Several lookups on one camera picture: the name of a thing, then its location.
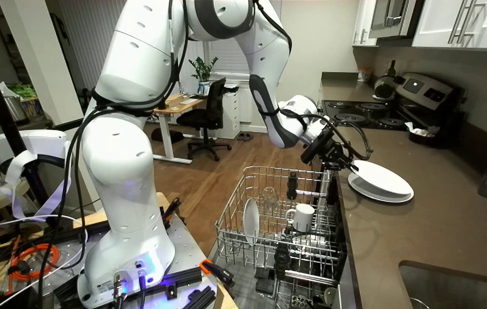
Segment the dishwasher rack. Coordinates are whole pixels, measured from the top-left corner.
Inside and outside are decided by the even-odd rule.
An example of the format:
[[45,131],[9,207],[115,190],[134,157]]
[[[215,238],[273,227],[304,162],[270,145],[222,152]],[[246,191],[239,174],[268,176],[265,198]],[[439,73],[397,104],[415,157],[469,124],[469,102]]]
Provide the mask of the dishwasher rack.
[[[330,198],[338,195],[337,188],[330,186],[331,181],[330,174],[313,171],[244,171],[217,222],[218,241],[211,256],[235,275],[237,287],[232,294],[239,305],[307,308],[314,299],[326,299],[326,291],[338,286],[347,248],[340,208],[333,205],[338,200]],[[244,210],[251,200],[259,208],[258,236],[244,232]],[[287,212],[297,203],[316,208],[309,234],[299,234],[289,224]],[[273,294],[256,293],[258,270],[275,275]]]

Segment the kettle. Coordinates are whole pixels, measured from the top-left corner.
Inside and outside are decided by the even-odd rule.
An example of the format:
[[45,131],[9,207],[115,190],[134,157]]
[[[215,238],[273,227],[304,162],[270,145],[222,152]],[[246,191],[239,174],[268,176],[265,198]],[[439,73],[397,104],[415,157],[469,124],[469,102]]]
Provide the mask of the kettle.
[[11,117],[14,119],[16,124],[28,124],[30,119],[21,105],[21,100],[16,97],[4,97],[4,102],[11,112]]

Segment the cabinet handle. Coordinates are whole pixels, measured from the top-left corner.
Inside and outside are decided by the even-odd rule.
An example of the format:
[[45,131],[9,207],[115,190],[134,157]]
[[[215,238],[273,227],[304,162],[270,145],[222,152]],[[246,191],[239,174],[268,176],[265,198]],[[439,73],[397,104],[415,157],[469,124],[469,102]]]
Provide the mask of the cabinet handle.
[[460,13],[457,14],[457,20],[453,23],[453,28],[451,28],[451,33],[450,33],[450,38],[448,38],[448,45],[453,44],[455,37],[457,37],[457,30],[462,23],[462,18],[463,18],[463,13],[465,13],[465,8],[467,8],[467,0],[462,0],[462,8],[460,8]]
[[477,0],[472,0],[470,2],[470,8],[469,8],[469,13],[467,13],[467,16],[465,16],[465,23],[463,23],[463,26],[462,26],[462,33],[460,33],[460,38],[457,40],[457,44],[462,44],[462,47],[465,47],[465,37],[467,38],[472,38],[474,35],[467,35],[467,30],[469,30],[469,23],[470,23],[470,18],[472,18],[472,14],[474,14],[474,9],[484,9],[486,8],[486,4],[477,4]]

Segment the houseplant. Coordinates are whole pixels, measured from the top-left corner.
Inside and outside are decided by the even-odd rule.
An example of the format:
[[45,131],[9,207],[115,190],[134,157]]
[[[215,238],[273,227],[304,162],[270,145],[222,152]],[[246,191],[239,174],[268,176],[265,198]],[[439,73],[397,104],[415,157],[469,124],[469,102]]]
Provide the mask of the houseplant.
[[210,76],[217,64],[218,57],[215,57],[210,64],[205,63],[203,57],[198,57],[196,61],[189,61],[194,68],[193,78],[198,80],[198,95],[206,97],[210,93]]

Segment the dishwasher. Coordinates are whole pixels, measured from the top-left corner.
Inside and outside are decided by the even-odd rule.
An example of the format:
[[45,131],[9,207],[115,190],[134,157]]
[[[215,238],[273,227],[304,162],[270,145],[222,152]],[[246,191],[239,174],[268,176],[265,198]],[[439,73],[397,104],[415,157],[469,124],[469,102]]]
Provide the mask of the dishwasher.
[[[333,172],[247,167],[220,220],[210,260],[234,274],[239,308],[340,308],[347,262],[345,229]],[[254,202],[258,217],[246,215]],[[316,208],[313,229],[297,232],[289,212]],[[254,219],[254,234],[246,229]]]

